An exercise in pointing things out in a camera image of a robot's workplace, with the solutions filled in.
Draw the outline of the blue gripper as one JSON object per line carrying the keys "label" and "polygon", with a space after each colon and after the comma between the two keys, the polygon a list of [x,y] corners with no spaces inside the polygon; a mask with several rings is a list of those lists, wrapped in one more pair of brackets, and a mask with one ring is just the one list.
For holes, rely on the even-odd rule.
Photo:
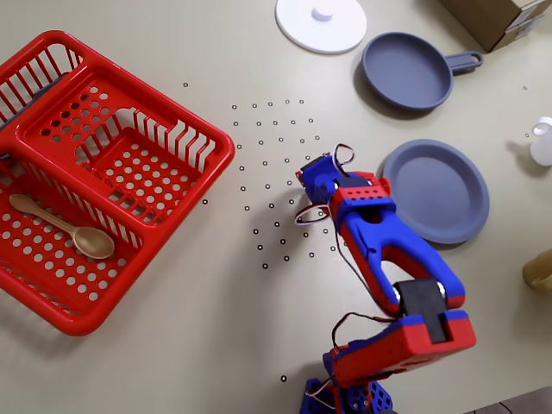
{"label": "blue gripper", "polygon": [[312,204],[327,204],[341,186],[351,184],[335,154],[323,154],[296,172],[298,182]]}

